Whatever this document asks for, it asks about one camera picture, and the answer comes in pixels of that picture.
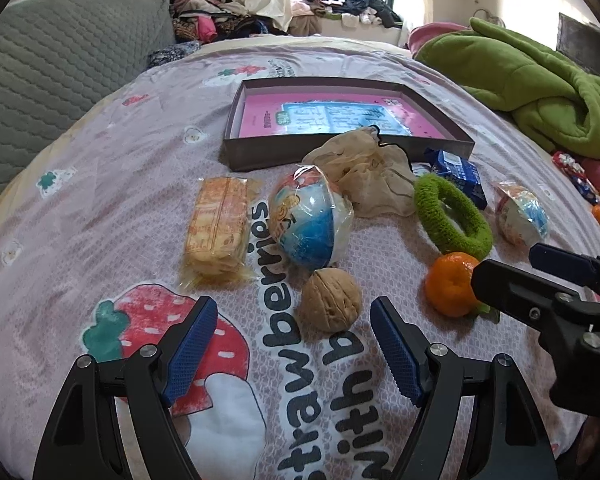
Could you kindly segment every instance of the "box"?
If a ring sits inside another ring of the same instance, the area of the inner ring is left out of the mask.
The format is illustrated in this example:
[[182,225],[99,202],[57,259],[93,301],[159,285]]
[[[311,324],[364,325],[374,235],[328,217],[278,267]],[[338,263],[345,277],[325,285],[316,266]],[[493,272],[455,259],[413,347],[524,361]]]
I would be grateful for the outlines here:
[[245,79],[229,113],[224,149],[232,171],[301,162],[337,134],[376,124],[383,143],[410,162],[424,151],[469,158],[474,141],[442,111],[405,85],[341,77]]

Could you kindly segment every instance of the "gray quilted cushion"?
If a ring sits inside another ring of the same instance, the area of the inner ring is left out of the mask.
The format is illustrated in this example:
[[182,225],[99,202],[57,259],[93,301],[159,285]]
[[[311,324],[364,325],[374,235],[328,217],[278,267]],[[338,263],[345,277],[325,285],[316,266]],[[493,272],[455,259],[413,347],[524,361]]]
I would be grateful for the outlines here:
[[0,16],[0,193],[174,43],[168,0],[29,0]]

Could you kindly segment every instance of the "pink bedsheet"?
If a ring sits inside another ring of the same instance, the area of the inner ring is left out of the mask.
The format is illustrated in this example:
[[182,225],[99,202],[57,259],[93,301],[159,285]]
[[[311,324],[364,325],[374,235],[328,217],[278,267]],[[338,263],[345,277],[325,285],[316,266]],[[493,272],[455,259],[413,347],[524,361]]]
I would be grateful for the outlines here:
[[[244,70],[253,66],[256,72]],[[159,336],[191,303],[175,293],[178,267],[198,180],[228,174],[221,139],[232,98],[245,77],[294,75],[410,86],[475,139],[472,162],[484,182],[492,227],[496,192],[490,182],[513,178],[543,200],[549,243],[600,254],[593,216],[531,142],[406,57],[261,46],[155,68],[84,126],[0,227],[0,459],[11,473],[31,478],[46,420],[78,355],[122,355]],[[361,285],[366,308],[349,332],[329,339],[299,318],[294,309],[305,275],[266,241],[263,198],[289,170],[250,174],[264,184],[249,218],[248,262],[258,280],[200,288],[194,295],[211,295],[221,314],[217,351],[177,419],[203,478],[384,478],[417,410],[399,395],[369,325],[368,306],[379,295],[389,296],[429,340],[458,355],[490,360],[497,352],[511,354],[555,452],[572,443],[584,417],[549,401],[554,372],[535,332],[507,316],[499,324],[451,320],[427,306],[421,282],[439,254],[415,216],[355,221],[340,267]],[[499,235],[491,257],[530,269],[525,255]],[[304,365],[302,375],[296,364]],[[368,414],[359,433],[343,422],[354,410]],[[470,413],[470,402],[463,401],[445,479],[455,477]],[[132,468],[142,478],[128,426]]]

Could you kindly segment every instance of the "candy wrapper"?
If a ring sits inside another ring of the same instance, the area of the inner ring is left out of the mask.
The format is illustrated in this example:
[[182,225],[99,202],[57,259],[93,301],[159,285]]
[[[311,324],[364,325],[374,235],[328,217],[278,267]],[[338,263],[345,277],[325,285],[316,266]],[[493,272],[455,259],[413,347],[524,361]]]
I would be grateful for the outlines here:
[[555,152],[552,156],[554,164],[571,180],[578,193],[591,205],[600,205],[600,195],[587,178],[584,168],[565,152]]
[[269,232],[309,270],[337,262],[347,249],[353,207],[317,166],[299,166],[269,197]]
[[496,221],[505,239],[516,246],[532,247],[549,232],[549,220],[538,198],[514,181],[496,187],[504,196],[496,208]]
[[467,195],[471,202],[480,210],[487,207],[478,169],[465,158],[442,150],[427,148],[424,156],[431,165],[433,173],[453,183],[460,191]]
[[222,176],[203,180],[187,231],[180,287],[231,282],[253,272],[244,264],[249,242],[247,208],[259,183]]

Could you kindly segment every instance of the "blue gripper pad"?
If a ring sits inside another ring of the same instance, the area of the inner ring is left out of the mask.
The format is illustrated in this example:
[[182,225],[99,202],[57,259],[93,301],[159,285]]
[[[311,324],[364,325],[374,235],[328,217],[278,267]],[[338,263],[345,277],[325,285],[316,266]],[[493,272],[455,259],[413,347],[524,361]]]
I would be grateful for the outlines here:
[[168,382],[162,393],[162,400],[167,406],[171,406],[189,391],[217,324],[218,306],[214,300],[209,299],[169,361]]
[[420,386],[418,364],[379,298],[371,303],[370,319],[371,328],[400,394],[421,407],[425,394]]

